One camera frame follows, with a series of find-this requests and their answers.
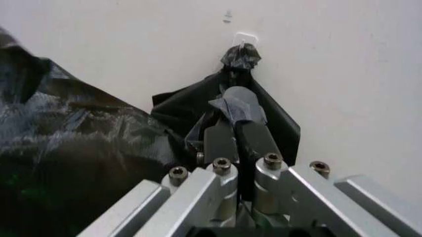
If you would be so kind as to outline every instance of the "bolt head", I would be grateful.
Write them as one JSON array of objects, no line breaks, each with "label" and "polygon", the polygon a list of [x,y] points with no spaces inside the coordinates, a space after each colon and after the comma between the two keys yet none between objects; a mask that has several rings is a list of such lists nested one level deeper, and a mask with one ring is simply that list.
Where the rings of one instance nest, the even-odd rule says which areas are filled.
[{"label": "bolt head", "polygon": [[226,175],[230,173],[231,162],[227,158],[217,158],[212,162],[212,169],[218,175]]},{"label": "bolt head", "polygon": [[188,177],[188,170],[183,166],[176,166],[170,169],[169,179],[170,183],[176,187],[179,187],[183,181]]},{"label": "bolt head", "polygon": [[328,176],[330,174],[330,167],[326,163],[316,160],[311,162],[311,164],[309,164],[309,167],[318,172],[322,177],[328,179]]},{"label": "bolt head", "polygon": [[264,155],[264,163],[268,169],[277,170],[281,168],[283,158],[277,153],[267,153]]}]

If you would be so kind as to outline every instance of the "silver metal link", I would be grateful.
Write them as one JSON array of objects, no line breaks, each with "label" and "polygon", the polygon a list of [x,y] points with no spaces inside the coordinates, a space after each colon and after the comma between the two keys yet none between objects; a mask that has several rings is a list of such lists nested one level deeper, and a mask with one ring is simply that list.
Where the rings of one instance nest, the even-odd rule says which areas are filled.
[{"label": "silver metal link", "polygon": [[135,236],[185,236],[209,225],[223,198],[220,187],[216,174],[196,168]]},{"label": "silver metal link", "polygon": [[261,158],[255,180],[279,200],[279,213],[290,216],[291,226],[324,224],[337,236],[397,236],[307,166],[271,170]]},{"label": "silver metal link", "polygon": [[422,236],[420,210],[370,178],[352,176],[334,185],[400,236]]},{"label": "silver metal link", "polygon": [[167,188],[143,180],[78,236],[132,236],[169,197]]}]

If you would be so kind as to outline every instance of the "adhesive hook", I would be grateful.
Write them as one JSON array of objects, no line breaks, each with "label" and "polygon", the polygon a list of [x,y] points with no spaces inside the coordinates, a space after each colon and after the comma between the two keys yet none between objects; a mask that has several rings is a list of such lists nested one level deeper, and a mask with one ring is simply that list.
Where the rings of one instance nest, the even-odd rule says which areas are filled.
[{"label": "adhesive hook", "polygon": [[256,47],[256,44],[258,43],[258,38],[251,34],[237,32],[234,35],[232,46],[240,45],[240,48],[243,48],[245,46],[245,43],[250,43]]}]

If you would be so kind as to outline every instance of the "black trash bag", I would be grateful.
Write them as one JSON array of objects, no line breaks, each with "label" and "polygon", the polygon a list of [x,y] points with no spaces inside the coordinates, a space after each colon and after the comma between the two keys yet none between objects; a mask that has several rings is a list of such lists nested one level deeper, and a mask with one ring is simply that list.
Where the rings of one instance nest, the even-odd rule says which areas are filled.
[{"label": "black trash bag", "polygon": [[193,168],[182,137],[1,28],[0,85],[0,236],[75,236],[143,179]]},{"label": "black trash bag", "polygon": [[[243,86],[252,91],[263,108],[267,120],[267,127],[278,146],[284,161],[294,165],[300,140],[299,125],[281,108],[281,106],[256,82],[251,69],[261,59],[252,44],[245,43],[244,47],[230,48],[221,59],[223,68],[204,80],[175,92],[153,96],[154,108],[151,116],[166,124],[180,136],[188,138],[186,148],[191,155],[201,151],[200,144],[204,129],[215,123],[214,117],[206,115],[215,114],[215,108],[209,101],[221,98],[224,92],[233,86]],[[191,131],[195,131],[199,141],[192,140]],[[239,150],[250,151],[250,157],[261,156],[256,151],[239,147]]]}]

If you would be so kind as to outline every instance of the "crumpled plastic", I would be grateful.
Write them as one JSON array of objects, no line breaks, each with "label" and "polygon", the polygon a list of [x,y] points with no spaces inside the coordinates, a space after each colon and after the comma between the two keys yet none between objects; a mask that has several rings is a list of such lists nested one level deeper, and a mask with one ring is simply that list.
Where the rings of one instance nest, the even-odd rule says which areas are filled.
[{"label": "crumpled plastic", "polygon": [[75,236],[143,179],[192,169],[183,147],[0,28],[0,236]]},{"label": "crumpled plastic", "polygon": [[211,100],[209,104],[219,109],[233,126],[238,121],[267,122],[256,95],[246,87],[230,87],[221,98]]},{"label": "crumpled plastic", "polygon": [[[300,140],[300,127],[253,79],[251,69],[260,59],[252,44],[245,43],[243,47],[240,45],[231,47],[221,59],[223,68],[219,72],[188,87],[153,96],[154,108],[151,116],[185,137],[185,148],[191,156],[194,156],[197,152],[203,151],[204,130],[218,121],[220,115],[218,111],[226,113],[225,116],[229,119],[232,117],[229,115],[228,107],[224,106],[226,103],[223,98],[224,93],[235,86],[244,87],[255,94],[262,110],[258,112],[257,109],[253,109],[253,112],[245,113],[241,107],[247,110],[247,103],[233,103],[237,105],[232,109],[239,114],[231,119],[232,127],[235,128],[235,123],[243,119],[266,123],[284,161],[288,165],[294,165]],[[255,102],[253,104],[254,108],[258,108]]]}]

